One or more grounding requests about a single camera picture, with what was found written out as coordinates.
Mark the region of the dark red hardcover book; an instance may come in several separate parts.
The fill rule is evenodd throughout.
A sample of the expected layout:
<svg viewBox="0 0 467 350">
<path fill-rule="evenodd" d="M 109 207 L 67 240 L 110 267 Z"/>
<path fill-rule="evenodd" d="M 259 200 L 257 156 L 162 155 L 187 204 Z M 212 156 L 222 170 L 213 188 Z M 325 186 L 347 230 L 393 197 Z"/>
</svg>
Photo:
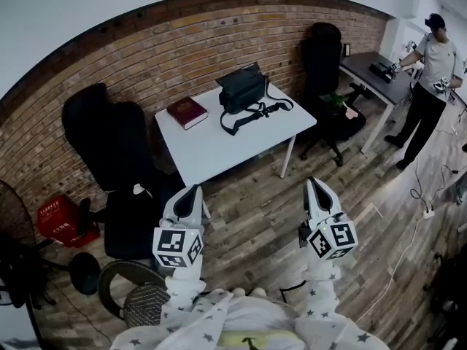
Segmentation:
<svg viewBox="0 0 467 350">
<path fill-rule="evenodd" d="M 208 111 L 191 97 L 174 102 L 166 111 L 185 130 L 208 118 Z"/>
</svg>

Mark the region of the black round floor base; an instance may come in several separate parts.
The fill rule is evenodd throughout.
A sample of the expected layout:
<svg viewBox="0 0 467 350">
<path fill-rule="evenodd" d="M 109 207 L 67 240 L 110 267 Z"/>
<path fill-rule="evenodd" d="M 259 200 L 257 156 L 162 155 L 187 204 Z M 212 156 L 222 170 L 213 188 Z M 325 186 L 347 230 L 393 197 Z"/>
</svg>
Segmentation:
<svg viewBox="0 0 467 350">
<path fill-rule="evenodd" d="M 98 290 L 101 268 L 98 260 L 90 253 L 76 254 L 69 264 L 72 285 L 83 295 L 94 295 Z"/>
</svg>

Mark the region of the black office chair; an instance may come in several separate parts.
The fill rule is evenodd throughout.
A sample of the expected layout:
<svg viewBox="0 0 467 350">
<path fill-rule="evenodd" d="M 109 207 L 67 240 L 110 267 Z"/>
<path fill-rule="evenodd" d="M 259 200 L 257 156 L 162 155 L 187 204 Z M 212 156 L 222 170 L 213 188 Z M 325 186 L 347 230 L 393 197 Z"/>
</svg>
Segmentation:
<svg viewBox="0 0 467 350">
<path fill-rule="evenodd" d="M 61 120 L 67 141 L 107 192 L 101 211 L 90 210 L 90 199 L 81 200 L 78 235 L 85 236 L 91 223 L 101 223 L 108 256 L 155 258 L 154 229 L 159 227 L 167 201 L 186 187 L 177 174 L 156 168 L 142 108 L 130 101 L 111 102 L 107 86 L 97 83 L 65 101 Z M 153 197 L 134 195 L 138 183 Z"/>
<path fill-rule="evenodd" d="M 366 118 L 354 106 L 359 96 L 366 96 L 366 90 L 352 82 L 351 93 L 340 95 L 336 92 L 341 54 L 341 32 L 330 23 L 313 24 L 309 38 L 301 41 L 301 59 L 306 79 L 299 104 L 317 123 L 310 128 L 310 141 L 300 158 L 306 160 L 308 151 L 317 142 L 324 141 L 335 152 L 338 167 L 343 165 L 343 157 L 337 143 L 353 137 L 366 124 Z M 347 119 L 347 108 L 355 110 L 358 117 Z"/>
</svg>

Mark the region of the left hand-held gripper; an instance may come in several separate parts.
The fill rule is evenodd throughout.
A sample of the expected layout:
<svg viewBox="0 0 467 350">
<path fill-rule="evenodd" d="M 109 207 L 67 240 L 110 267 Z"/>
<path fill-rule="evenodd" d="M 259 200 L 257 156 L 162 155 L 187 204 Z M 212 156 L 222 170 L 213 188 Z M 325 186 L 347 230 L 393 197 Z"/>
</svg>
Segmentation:
<svg viewBox="0 0 467 350">
<path fill-rule="evenodd" d="M 153 233 L 153 254 L 166 268 L 191 267 L 204 248 L 203 193 L 199 185 L 186 187 L 166 203 Z"/>
</svg>

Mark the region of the black box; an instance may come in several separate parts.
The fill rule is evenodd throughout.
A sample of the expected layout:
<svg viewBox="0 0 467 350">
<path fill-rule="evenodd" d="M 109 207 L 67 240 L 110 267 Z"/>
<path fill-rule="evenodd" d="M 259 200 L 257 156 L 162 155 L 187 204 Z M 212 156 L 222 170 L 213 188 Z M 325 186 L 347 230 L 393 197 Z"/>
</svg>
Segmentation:
<svg viewBox="0 0 467 350">
<path fill-rule="evenodd" d="M 386 65 L 382 62 L 376 62 L 376 63 L 372 63 L 368 69 L 371 73 L 377 75 L 384 82 L 390 83 L 397 76 L 397 74 L 391 74 L 389 72 L 389 68 L 391 67 L 391 65 L 392 64 Z"/>
</svg>

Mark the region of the person's right forearm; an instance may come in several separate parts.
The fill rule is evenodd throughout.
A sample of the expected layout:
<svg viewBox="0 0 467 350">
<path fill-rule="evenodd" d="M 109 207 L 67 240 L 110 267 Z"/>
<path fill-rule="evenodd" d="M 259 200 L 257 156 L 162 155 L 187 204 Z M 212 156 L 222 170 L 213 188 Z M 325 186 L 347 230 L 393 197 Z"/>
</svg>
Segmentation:
<svg viewBox="0 0 467 350">
<path fill-rule="evenodd" d="M 308 259 L 303 277 L 307 294 L 300 317 L 327 320 L 337 316 L 334 283 L 341 278 L 339 267 L 332 261 Z"/>
</svg>

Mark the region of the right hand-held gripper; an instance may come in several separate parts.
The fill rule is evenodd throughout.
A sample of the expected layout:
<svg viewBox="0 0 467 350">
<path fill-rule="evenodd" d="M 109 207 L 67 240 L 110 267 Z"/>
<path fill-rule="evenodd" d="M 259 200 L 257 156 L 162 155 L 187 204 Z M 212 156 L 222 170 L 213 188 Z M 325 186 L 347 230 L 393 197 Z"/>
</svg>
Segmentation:
<svg viewBox="0 0 467 350">
<path fill-rule="evenodd" d="M 308 220 L 298 228 L 301 248 L 310 246 L 321 260 L 336 260 L 356 247 L 354 222 L 341 212 L 337 194 L 325 182 L 314 177 L 306 179 L 304 210 Z"/>
</svg>

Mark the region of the red plastic crate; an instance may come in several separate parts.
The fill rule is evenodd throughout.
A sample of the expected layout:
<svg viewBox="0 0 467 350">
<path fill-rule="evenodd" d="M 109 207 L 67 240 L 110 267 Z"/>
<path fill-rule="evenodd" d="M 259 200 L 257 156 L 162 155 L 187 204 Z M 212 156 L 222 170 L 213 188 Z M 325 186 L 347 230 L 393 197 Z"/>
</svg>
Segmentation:
<svg viewBox="0 0 467 350">
<path fill-rule="evenodd" d="M 78 235 L 79 206 L 65 195 L 50 200 L 37 211 L 37 227 L 45 238 L 68 248 L 81 248 L 99 238 L 99 231 L 91 223 L 85 236 Z"/>
</svg>

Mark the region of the black shoulder bag with strap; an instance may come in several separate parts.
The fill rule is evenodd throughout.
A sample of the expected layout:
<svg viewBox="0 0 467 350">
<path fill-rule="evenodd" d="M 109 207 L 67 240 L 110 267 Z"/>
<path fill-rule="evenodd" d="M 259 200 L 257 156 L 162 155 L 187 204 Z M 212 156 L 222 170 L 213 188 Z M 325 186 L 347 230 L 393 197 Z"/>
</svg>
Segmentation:
<svg viewBox="0 0 467 350">
<path fill-rule="evenodd" d="M 222 88 L 219 102 L 223 107 L 220 116 L 220 126 L 231 136 L 235 136 L 239 129 L 262 117 L 269 117 L 271 113 L 280 109 L 289 112 L 294 104 L 288 98 L 275 98 L 269 94 L 269 78 L 262 74 L 257 62 L 237 69 L 216 80 Z M 232 127 L 224 124 L 227 114 L 235 115 L 249 112 L 250 115 L 236 120 Z"/>
</svg>

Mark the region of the white table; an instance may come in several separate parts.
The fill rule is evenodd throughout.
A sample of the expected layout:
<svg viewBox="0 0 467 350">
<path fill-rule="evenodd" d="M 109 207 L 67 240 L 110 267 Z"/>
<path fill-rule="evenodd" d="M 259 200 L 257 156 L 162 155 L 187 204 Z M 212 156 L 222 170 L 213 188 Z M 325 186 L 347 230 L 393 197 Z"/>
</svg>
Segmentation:
<svg viewBox="0 0 467 350">
<path fill-rule="evenodd" d="M 219 102 L 221 88 L 216 87 L 193 97 L 208 111 L 208 117 L 185 130 L 164 109 L 155 114 L 163 140 L 172 160 L 189 187 L 203 182 L 287 141 L 280 177 L 284 178 L 296 136 L 317 120 L 296 102 L 286 112 L 279 110 L 269 117 L 242 126 L 235 136 L 226 133 L 220 125 L 223 107 Z"/>
</svg>

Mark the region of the dark grey desk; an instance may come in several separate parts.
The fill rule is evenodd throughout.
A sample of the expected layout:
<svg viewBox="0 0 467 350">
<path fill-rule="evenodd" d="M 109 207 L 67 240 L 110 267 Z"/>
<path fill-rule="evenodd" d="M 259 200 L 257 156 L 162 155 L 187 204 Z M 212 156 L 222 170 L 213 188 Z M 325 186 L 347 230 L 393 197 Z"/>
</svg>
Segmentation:
<svg viewBox="0 0 467 350">
<path fill-rule="evenodd" d="M 411 94 L 410 82 L 412 78 L 406 72 L 400 71 L 393 80 L 387 82 L 370 70 L 370 65 L 376 63 L 390 65 L 390 61 L 377 52 L 362 52 L 342 58 L 339 66 L 345 74 L 352 77 L 386 104 L 386 108 L 379 117 L 377 124 L 360 149 L 363 154 L 370 150 L 371 145 L 394 110 L 403 106 Z"/>
</svg>

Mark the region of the person's star-print clothing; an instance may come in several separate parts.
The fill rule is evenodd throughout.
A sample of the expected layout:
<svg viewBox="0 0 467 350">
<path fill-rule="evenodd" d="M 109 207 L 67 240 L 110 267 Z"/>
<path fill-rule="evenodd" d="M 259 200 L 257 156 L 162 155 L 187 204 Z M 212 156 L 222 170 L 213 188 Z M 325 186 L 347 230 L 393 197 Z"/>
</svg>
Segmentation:
<svg viewBox="0 0 467 350">
<path fill-rule="evenodd" d="M 390 350 L 345 316 L 303 318 L 259 290 L 196 311 L 190 324 L 126 330 L 109 350 Z"/>
</svg>

